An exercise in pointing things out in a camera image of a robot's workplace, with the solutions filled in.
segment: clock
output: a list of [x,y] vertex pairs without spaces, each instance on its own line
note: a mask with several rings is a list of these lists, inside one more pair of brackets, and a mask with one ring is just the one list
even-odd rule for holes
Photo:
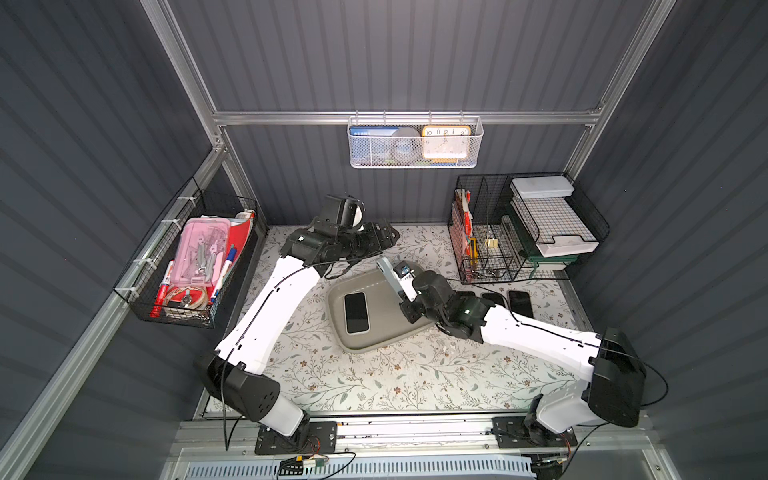
[[469,156],[468,125],[427,125],[422,129],[422,156],[434,164],[455,164]]

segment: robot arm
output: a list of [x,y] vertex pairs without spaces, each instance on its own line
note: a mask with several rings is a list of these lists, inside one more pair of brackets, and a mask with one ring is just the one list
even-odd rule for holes
[[327,196],[309,228],[295,230],[280,249],[275,270],[244,318],[213,352],[195,361],[208,392],[252,422],[303,445],[309,416],[262,375],[272,348],[304,296],[340,259],[349,266],[378,255],[400,234],[387,222],[362,222],[363,205]]
[[[309,416],[280,395],[280,384],[262,375],[280,332],[304,296],[340,259],[352,266],[395,245],[399,233],[388,223],[362,222],[362,204],[327,196],[310,228],[295,230],[280,250],[272,276],[237,327],[214,352],[195,363],[208,392],[252,422],[303,445]],[[578,381],[534,398],[525,420],[532,441],[595,419],[621,426],[638,421],[645,369],[626,336],[615,329],[600,336],[563,329],[516,315],[490,300],[461,296],[445,278],[428,270],[415,274],[407,262],[377,261],[414,323],[421,316],[460,339],[508,346],[573,372]]]
[[414,276],[407,262],[392,266],[381,258],[376,263],[402,299],[400,309],[409,322],[426,316],[450,336],[520,350],[577,376],[576,383],[534,398],[525,421],[533,441],[543,445],[574,424],[598,419],[637,424],[645,368],[622,332],[608,329],[598,335],[539,322],[490,300],[458,295],[431,270]]

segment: white plastic box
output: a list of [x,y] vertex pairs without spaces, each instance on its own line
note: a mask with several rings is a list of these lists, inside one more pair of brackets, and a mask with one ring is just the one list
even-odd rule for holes
[[512,190],[517,189],[520,198],[570,197],[574,186],[566,177],[520,177],[512,179]]

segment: floral tablecloth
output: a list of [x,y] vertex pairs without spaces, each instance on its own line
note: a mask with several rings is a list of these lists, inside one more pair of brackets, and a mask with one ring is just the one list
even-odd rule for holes
[[[401,238],[385,252],[458,278],[448,228],[399,226]],[[283,242],[295,227],[273,227],[243,308],[244,315],[266,283]],[[336,266],[340,271],[345,263]],[[560,389],[574,377],[559,366],[517,350],[460,340],[431,327],[408,339],[372,352],[352,354],[337,344],[326,318],[326,292],[337,281],[376,268],[375,259],[354,266],[338,280],[315,286],[280,335],[264,374],[278,380],[281,392],[303,409],[469,410],[526,409],[538,393]],[[451,282],[457,290],[483,290]],[[495,283],[484,286],[531,294],[534,317],[575,329],[573,316],[555,280]],[[208,412],[220,412],[211,399]]]

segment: desk organizer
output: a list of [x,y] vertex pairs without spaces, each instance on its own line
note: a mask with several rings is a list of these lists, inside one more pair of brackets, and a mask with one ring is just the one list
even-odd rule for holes
[[[462,283],[566,280],[565,267],[582,263],[588,255],[545,256],[539,246],[553,242],[552,237],[562,234],[582,234],[597,243],[605,240],[610,230],[607,222],[577,185],[569,197],[532,199],[537,205],[547,204],[534,215],[532,204],[527,205],[530,200],[523,202],[512,184],[512,179],[517,177],[553,175],[568,178],[562,172],[458,177],[455,188],[471,193],[468,208],[473,217],[472,236],[478,246],[475,255],[468,251],[464,216],[453,202],[448,227]],[[557,208],[549,206],[549,200],[554,200]],[[583,224],[583,230],[574,230],[574,224]],[[488,247],[487,239],[497,240],[498,246]]]

